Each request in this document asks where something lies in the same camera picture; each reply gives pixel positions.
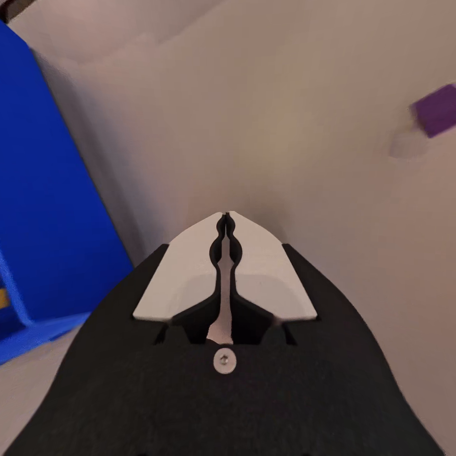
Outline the blue plastic bin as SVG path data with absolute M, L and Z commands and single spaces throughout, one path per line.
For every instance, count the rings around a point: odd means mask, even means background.
M 27 43 L 1 23 L 1 364 L 83 324 L 133 270 Z

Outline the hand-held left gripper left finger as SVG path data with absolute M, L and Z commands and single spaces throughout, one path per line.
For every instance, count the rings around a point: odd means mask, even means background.
M 187 228 L 169 244 L 145 289 L 134 319 L 180 326 L 188 337 L 206 337 L 221 306 L 226 218 L 221 212 Z

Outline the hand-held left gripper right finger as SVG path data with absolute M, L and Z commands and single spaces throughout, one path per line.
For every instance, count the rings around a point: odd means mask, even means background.
M 233 262 L 232 337 L 263 337 L 276 324 L 316 319 L 308 293 L 276 236 L 237 212 L 226 213 L 226 234 Z

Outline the purple wooden cube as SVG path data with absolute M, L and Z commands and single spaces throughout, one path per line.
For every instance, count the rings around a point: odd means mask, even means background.
M 432 139 L 456 125 L 456 86 L 448 84 L 411 105 L 419 128 Z

